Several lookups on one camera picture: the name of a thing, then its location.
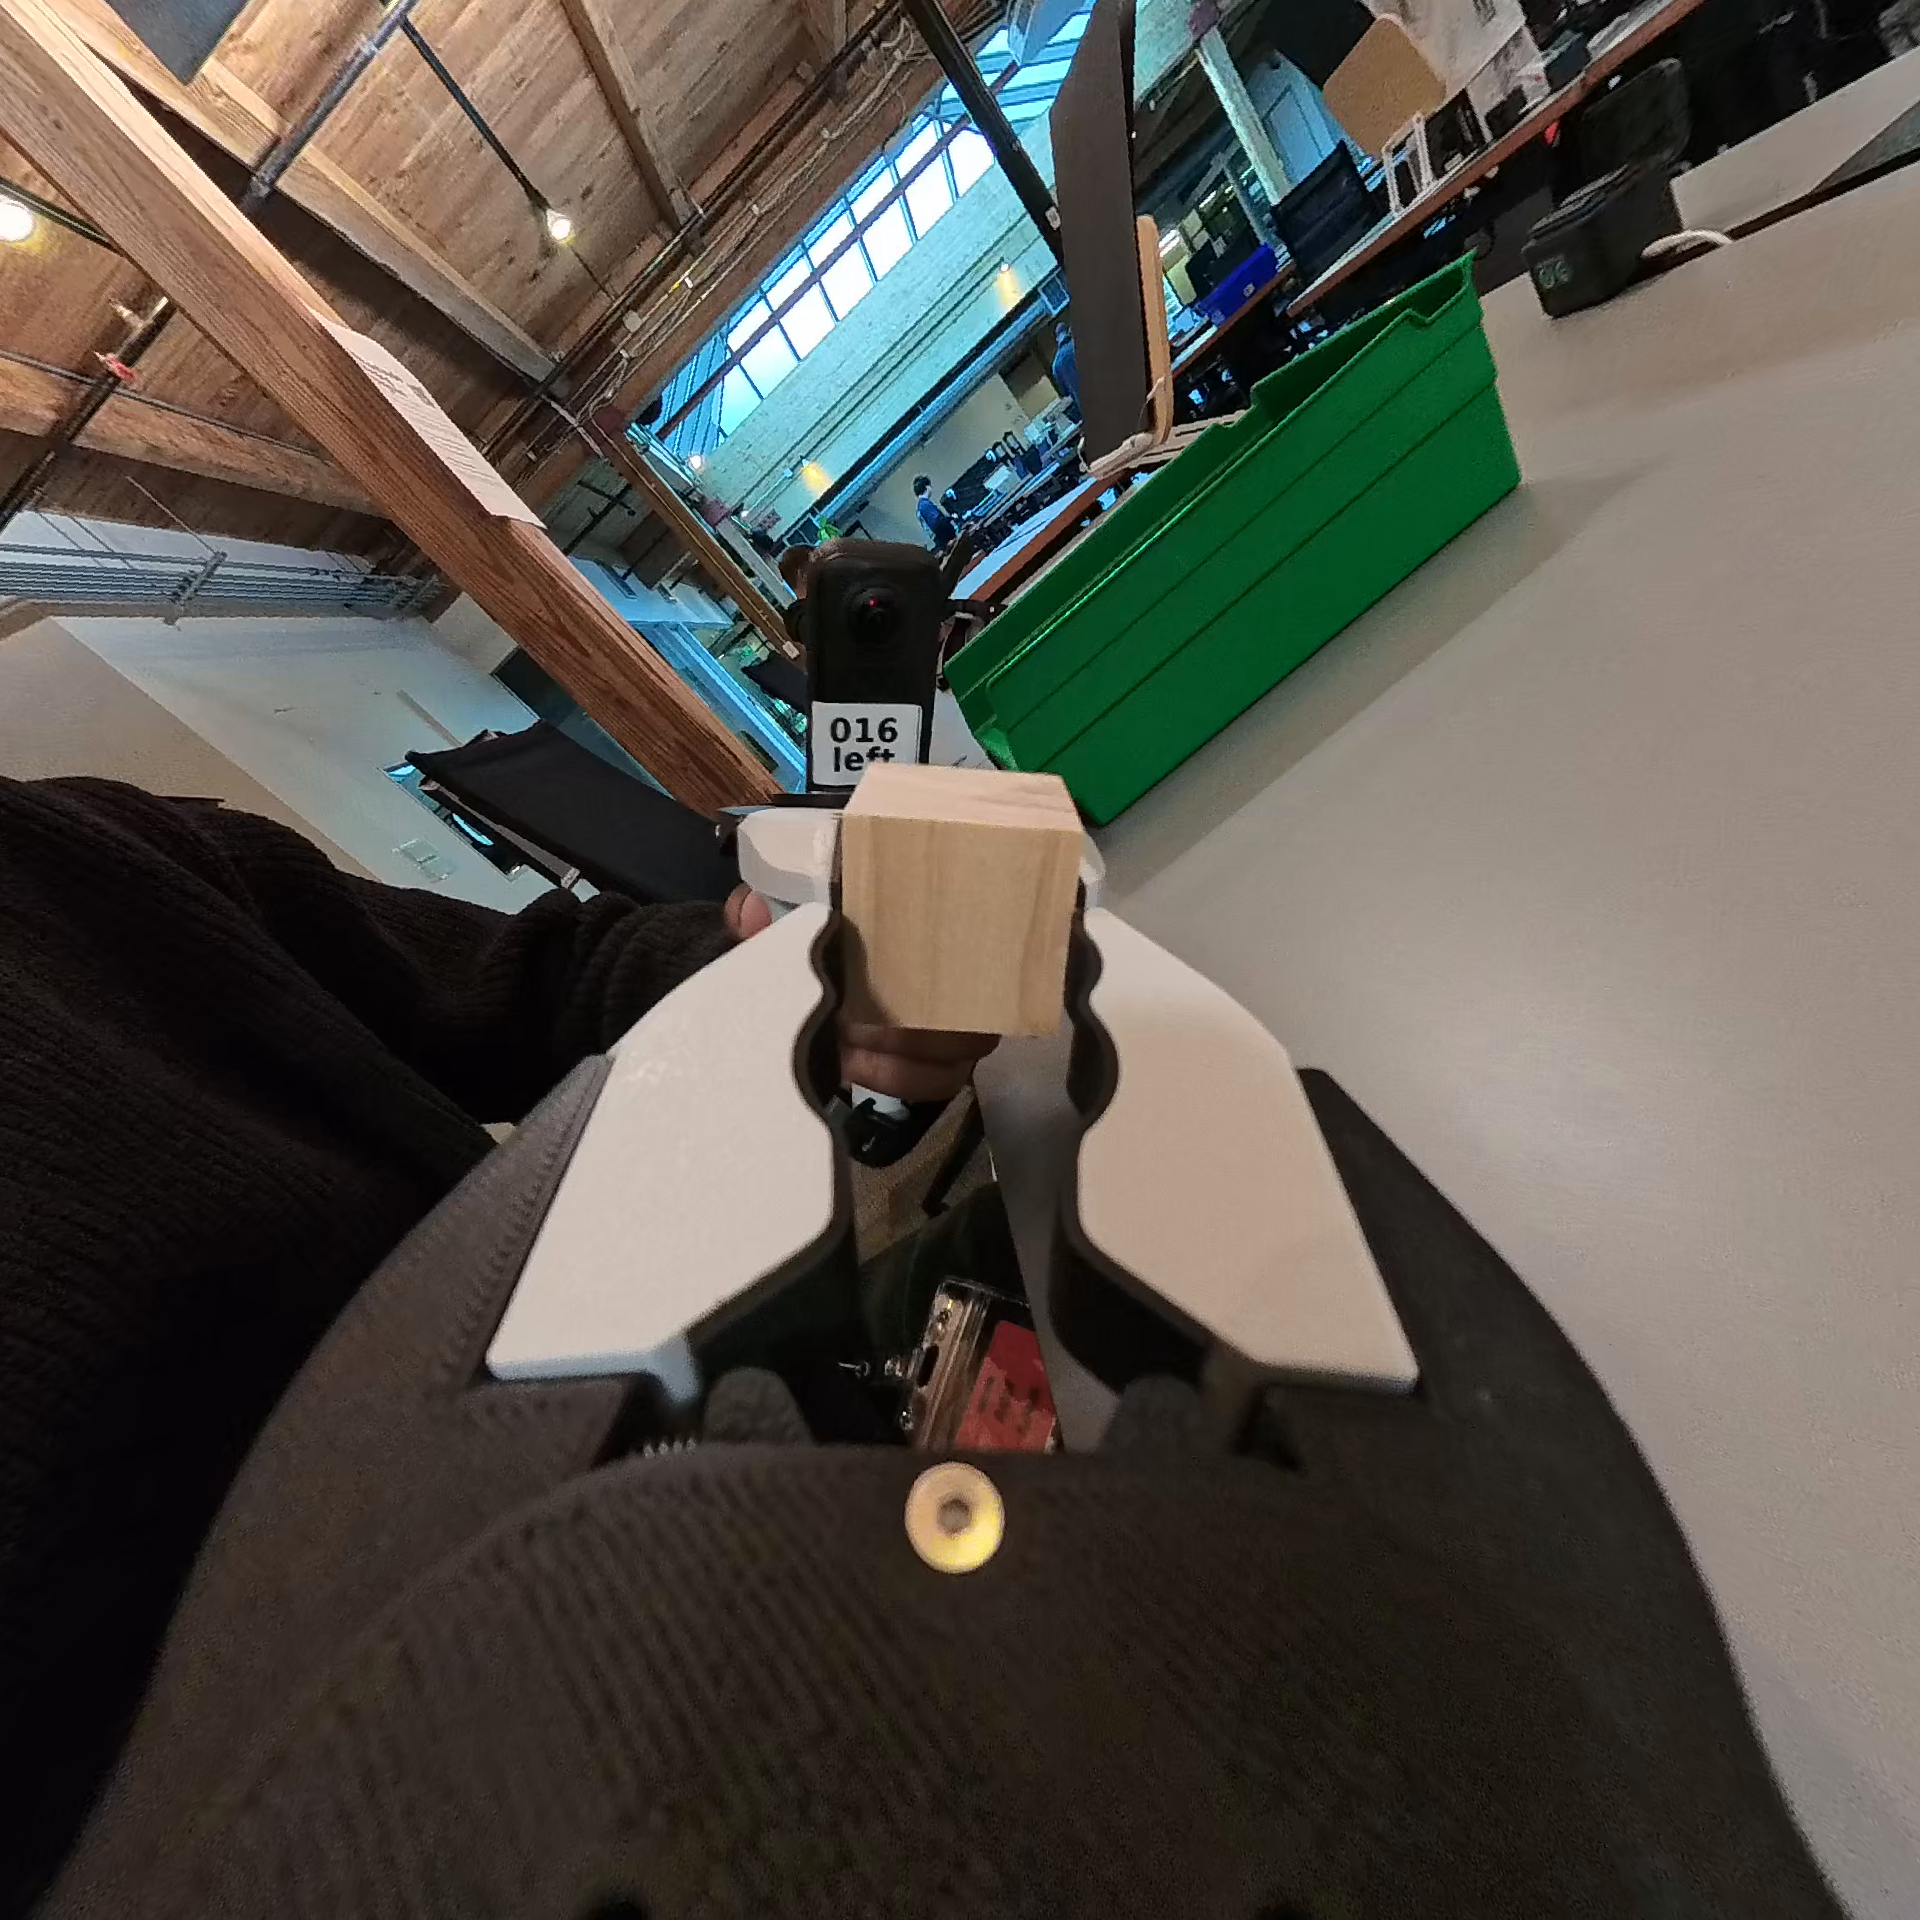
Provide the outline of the white paper notice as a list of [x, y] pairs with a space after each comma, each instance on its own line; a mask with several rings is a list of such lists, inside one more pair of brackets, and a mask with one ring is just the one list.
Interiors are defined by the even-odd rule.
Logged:
[[338, 321], [323, 323], [328, 334], [352, 357], [368, 380], [385, 397], [396, 414], [419, 439], [444, 473], [491, 519], [543, 529], [541, 517], [469, 442], [444, 406], [396, 354], [370, 336]]

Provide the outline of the wooden table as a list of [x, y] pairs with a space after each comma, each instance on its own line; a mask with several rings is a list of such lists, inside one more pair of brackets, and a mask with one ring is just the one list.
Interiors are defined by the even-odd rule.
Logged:
[[1376, 260], [1389, 255], [1408, 239], [1418, 239], [1427, 233], [1442, 214], [1474, 194], [1500, 167], [1512, 162], [1530, 144], [1545, 139], [1547, 131], [1558, 126], [1573, 108], [1605, 91], [1613, 74], [1630, 58], [1675, 30], [1702, 7], [1703, 2], [1646, 2], [1635, 7], [1616, 28], [1600, 36], [1591, 48], [1591, 58], [1579, 72], [1572, 74], [1566, 87], [1536, 102], [1508, 132], [1490, 141], [1479, 153], [1458, 165], [1435, 184], [1427, 184], [1406, 207], [1393, 207], [1389, 216], [1382, 218], [1356, 247], [1339, 255], [1332, 267], [1313, 276], [1286, 303], [1286, 319], [1291, 323], [1307, 317], [1339, 287], [1362, 275]]

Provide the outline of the wooden post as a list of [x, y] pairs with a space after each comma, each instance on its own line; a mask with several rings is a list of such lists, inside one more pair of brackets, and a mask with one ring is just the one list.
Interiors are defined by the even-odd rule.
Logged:
[[1, 7], [1, 126], [516, 646], [681, 804], [779, 785], [545, 527], [490, 517], [325, 331], [345, 325], [49, 4]]

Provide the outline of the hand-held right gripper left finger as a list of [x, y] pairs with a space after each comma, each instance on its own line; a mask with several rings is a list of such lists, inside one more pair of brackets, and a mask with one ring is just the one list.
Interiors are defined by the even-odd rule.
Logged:
[[829, 904], [794, 906], [609, 1048], [490, 1380], [630, 1380], [681, 1422], [724, 1338], [852, 1249], [848, 1155], [811, 1078], [838, 932]]

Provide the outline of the dark display panel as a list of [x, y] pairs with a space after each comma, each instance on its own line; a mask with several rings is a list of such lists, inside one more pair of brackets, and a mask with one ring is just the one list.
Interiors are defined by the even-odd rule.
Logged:
[[1150, 394], [1134, 177], [1135, 25], [1134, 2], [1095, 2], [1047, 112], [1090, 465], [1142, 432]]

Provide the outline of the adjacent grey desk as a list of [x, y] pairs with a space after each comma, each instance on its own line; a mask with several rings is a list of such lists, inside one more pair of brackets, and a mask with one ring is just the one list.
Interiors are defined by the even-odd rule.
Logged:
[[991, 619], [1105, 521], [1115, 521], [1126, 541], [1147, 538], [1177, 523], [1232, 465], [1235, 432], [1238, 424], [1214, 428], [1172, 463], [1115, 487], [1101, 487], [1083, 475], [1068, 495], [970, 562], [947, 589], [947, 612]]

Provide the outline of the small wooden board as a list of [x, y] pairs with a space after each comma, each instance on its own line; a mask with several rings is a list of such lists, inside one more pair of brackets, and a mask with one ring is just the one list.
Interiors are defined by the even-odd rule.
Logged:
[[1439, 112], [1456, 88], [1396, 16], [1376, 16], [1320, 95], [1356, 154], [1383, 161], [1393, 137]]

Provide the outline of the person's left hand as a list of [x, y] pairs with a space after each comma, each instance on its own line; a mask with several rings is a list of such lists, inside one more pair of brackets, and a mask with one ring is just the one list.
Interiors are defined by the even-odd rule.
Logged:
[[[749, 889], [735, 885], [724, 903], [696, 903], [696, 908], [724, 930], [727, 945], [743, 945], [765, 934], [776, 920], [774, 906]], [[970, 1029], [904, 1027], [877, 1017], [834, 1012], [826, 1043], [826, 1082], [831, 1088], [859, 1088], [912, 1106], [945, 1105], [973, 1078], [979, 1065], [998, 1050], [1004, 1035]]]

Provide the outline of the green plastic bin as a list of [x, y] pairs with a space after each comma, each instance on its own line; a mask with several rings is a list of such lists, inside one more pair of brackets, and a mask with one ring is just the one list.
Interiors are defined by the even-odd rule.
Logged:
[[1459, 256], [1261, 379], [947, 662], [972, 736], [1110, 824], [1521, 481]]

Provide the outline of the thin wooden board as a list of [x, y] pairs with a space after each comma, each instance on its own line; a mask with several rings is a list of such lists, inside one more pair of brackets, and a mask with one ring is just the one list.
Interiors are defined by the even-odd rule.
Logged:
[[1142, 435], [1147, 449], [1160, 449], [1172, 439], [1177, 413], [1166, 312], [1166, 278], [1160, 255], [1160, 228], [1150, 216], [1142, 214], [1134, 222], [1134, 239], [1139, 271], [1142, 332], [1147, 372], [1147, 392], [1142, 406]]

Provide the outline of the small black device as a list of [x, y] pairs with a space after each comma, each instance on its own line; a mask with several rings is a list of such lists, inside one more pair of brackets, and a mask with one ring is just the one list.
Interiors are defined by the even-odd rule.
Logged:
[[1679, 228], [1668, 172], [1619, 167], [1531, 224], [1523, 275], [1541, 314], [1564, 321], [1613, 300], [1644, 275], [1648, 249]]

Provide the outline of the person's left forearm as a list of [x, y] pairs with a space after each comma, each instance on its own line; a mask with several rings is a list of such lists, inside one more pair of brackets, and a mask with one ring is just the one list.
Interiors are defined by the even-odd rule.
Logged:
[[514, 1123], [742, 939], [725, 904], [549, 892], [504, 914], [393, 891], [365, 1019], [469, 1119]]

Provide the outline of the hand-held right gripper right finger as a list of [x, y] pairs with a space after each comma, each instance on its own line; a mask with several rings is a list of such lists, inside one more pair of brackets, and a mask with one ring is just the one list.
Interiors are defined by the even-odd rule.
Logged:
[[1068, 955], [1057, 1341], [1240, 1425], [1274, 1386], [1406, 1397], [1420, 1364], [1299, 1072], [1110, 908]]

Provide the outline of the black office chair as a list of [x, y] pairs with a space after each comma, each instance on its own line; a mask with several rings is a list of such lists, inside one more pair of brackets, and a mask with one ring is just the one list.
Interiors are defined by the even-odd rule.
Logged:
[[531, 871], [563, 892], [720, 904], [742, 881], [707, 817], [547, 722], [411, 752], [390, 776], [502, 873]]

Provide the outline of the medium wooden cube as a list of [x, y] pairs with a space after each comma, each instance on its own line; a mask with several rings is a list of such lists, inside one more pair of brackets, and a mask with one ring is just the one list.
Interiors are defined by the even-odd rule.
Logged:
[[1056, 1032], [1086, 844], [1064, 781], [877, 764], [838, 830], [843, 1001], [857, 1022]]

